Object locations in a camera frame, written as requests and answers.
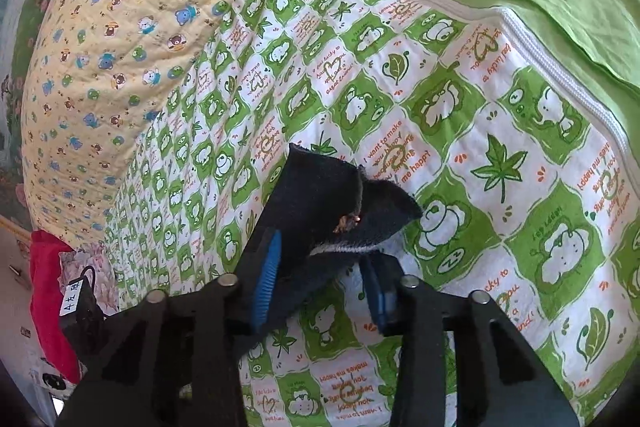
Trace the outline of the black pants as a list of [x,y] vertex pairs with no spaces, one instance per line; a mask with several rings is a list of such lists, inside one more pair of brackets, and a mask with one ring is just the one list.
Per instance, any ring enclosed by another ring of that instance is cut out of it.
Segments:
[[397,184],[291,145],[235,268],[243,287],[235,358],[247,355],[313,293],[421,213]]

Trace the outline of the floral pink fabric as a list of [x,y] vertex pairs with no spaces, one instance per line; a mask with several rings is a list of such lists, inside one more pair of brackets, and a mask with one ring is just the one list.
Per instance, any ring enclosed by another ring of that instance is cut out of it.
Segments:
[[61,275],[58,277],[61,293],[72,280],[86,272],[89,282],[94,281],[93,294],[96,302],[106,315],[119,311],[118,295],[114,270],[107,257],[107,249],[103,242],[85,243],[77,251],[65,251],[60,254]]

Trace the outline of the red fleece blanket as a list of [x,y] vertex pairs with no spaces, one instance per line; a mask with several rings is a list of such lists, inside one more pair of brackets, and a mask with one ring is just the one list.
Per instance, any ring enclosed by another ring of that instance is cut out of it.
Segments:
[[29,247],[32,298],[29,311],[44,357],[66,381],[78,384],[81,379],[78,358],[58,323],[63,301],[60,256],[69,252],[70,246],[54,235],[45,231],[32,232]]

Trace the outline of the green white patterned bedsheet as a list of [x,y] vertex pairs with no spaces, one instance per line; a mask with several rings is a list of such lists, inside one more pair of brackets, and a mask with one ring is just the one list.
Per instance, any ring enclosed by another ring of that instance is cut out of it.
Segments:
[[105,240],[120,309],[238,264],[297,144],[421,205],[411,273],[486,291],[582,424],[639,351],[639,164],[580,79],[507,8],[232,0],[137,139]]

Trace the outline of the yellow animal print quilt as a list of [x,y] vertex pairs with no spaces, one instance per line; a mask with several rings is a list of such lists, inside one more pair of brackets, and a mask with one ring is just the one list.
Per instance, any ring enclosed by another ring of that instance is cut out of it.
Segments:
[[97,242],[137,136],[165,104],[229,0],[51,0],[21,106],[32,224]]

